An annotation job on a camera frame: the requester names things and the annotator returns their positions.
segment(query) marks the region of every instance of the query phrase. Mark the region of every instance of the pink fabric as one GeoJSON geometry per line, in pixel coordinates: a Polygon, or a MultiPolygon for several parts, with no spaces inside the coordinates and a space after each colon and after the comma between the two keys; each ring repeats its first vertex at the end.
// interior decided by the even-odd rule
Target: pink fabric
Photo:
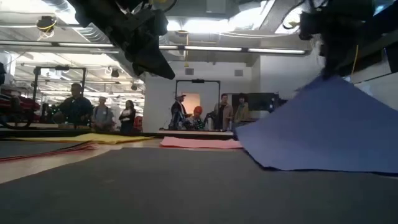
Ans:
{"type": "Polygon", "coordinates": [[[210,149],[240,149],[243,148],[239,141],[230,140],[199,140],[179,139],[175,137],[164,137],[160,143],[164,147],[185,147],[185,148],[210,148],[210,149]]]}

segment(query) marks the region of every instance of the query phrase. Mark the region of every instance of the fluorescent light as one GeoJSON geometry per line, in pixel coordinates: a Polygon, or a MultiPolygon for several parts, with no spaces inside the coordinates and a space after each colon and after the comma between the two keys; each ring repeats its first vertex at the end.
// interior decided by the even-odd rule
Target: fluorescent light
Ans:
{"type": "MultiPolygon", "coordinates": [[[[42,90],[42,93],[46,94],[70,94],[70,91],[61,91],[61,90],[42,90]]],[[[92,91],[85,91],[85,96],[105,96],[105,97],[116,97],[118,95],[123,96],[142,96],[141,93],[129,93],[129,92],[114,92],[113,94],[109,94],[107,92],[92,92],[92,91]]]]}
{"type": "Polygon", "coordinates": [[[51,46],[50,42],[0,40],[0,45],[51,46]]]}
{"type": "Polygon", "coordinates": [[[119,82],[112,81],[85,81],[85,83],[95,83],[95,84],[120,84],[119,82]]]}
{"type": "Polygon", "coordinates": [[[241,47],[205,47],[205,46],[185,46],[185,50],[219,50],[219,51],[241,51],[241,47]]]}
{"type": "Polygon", "coordinates": [[[160,50],[177,50],[178,46],[173,46],[173,45],[160,45],[159,46],[160,50]]]}
{"type": "Polygon", "coordinates": [[[168,31],[181,30],[181,25],[178,21],[169,21],[169,23],[167,24],[167,30],[168,31]]]}
{"type": "Polygon", "coordinates": [[[189,33],[209,34],[233,31],[227,19],[222,20],[206,20],[206,19],[191,19],[182,27],[183,30],[189,33]]]}
{"type": "Polygon", "coordinates": [[[91,50],[90,53],[93,54],[118,54],[120,51],[118,50],[91,50]]]}
{"type": "Polygon", "coordinates": [[[289,50],[289,49],[248,49],[253,53],[272,53],[272,54],[305,54],[305,50],[289,50]]]}
{"type": "Polygon", "coordinates": [[[58,43],[61,47],[115,48],[113,44],[58,43]]]}
{"type": "MultiPolygon", "coordinates": [[[[38,82],[52,82],[52,83],[79,83],[81,82],[81,80],[71,80],[70,78],[67,77],[63,77],[65,79],[68,80],[52,80],[52,79],[48,79],[48,80],[37,80],[38,82]]],[[[14,79],[17,82],[34,82],[34,79],[19,79],[19,78],[15,78],[14,79]]],[[[85,83],[92,83],[92,84],[121,84],[120,82],[117,81],[86,81],[85,83]]]]}

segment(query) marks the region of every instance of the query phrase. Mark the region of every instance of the gray cloth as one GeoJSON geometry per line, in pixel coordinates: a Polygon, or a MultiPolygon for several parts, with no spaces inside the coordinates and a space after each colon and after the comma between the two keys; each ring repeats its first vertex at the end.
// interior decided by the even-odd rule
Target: gray cloth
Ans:
{"type": "Polygon", "coordinates": [[[33,156],[46,152],[61,151],[81,144],[80,142],[0,141],[0,159],[16,156],[33,156]]]}
{"type": "Polygon", "coordinates": [[[398,180],[262,170],[244,151],[134,148],[0,184],[1,223],[396,224],[398,180]]]}
{"type": "Polygon", "coordinates": [[[96,123],[101,123],[103,125],[112,124],[113,113],[111,108],[108,108],[108,114],[106,113],[107,107],[96,106],[93,111],[93,121],[96,123]]]}

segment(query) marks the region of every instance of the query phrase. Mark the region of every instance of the orange hat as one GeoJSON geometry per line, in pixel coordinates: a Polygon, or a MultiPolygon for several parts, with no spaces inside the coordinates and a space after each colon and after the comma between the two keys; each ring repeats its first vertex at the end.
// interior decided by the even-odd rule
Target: orange hat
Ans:
{"type": "Polygon", "coordinates": [[[201,114],[203,112],[203,108],[201,106],[197,106],[195,109],[193,109],[193,112],[201,114]]]}

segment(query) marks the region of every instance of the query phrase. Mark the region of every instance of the table surface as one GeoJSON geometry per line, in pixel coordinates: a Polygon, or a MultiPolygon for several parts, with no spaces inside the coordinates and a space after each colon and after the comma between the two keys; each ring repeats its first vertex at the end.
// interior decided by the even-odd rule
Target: table surface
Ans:
{"type": "Polygon", "coordinates": [[[234,133],[230,131],[170,131],[159,130],[159,134],[195,134],[195,135],[220,135],[220,136],[233,136],[234,133]]]}
{"type": "MultiPolygon", "coordinates": [[[[34,157],[29,159],[21,159],[16,161],[0,162],[0,184],[15,180],[28,175],[36,174],[45,170],[53,169],[65,164],[89,159],[91,157],[104,154],[110,150],[120,150],[124,147],[137,148],[137,147],[160,147],[162,139],[151,139],[146,141],[131,142],[116,145],[98,145],[98,149],[92,151],[71,152],[68,154],[59,154],[54,156],[34,157]]],[[[181,148],[184,150],[196,151],[224,151],[231,152],[239,149],[189,149],[181,148]]]]}

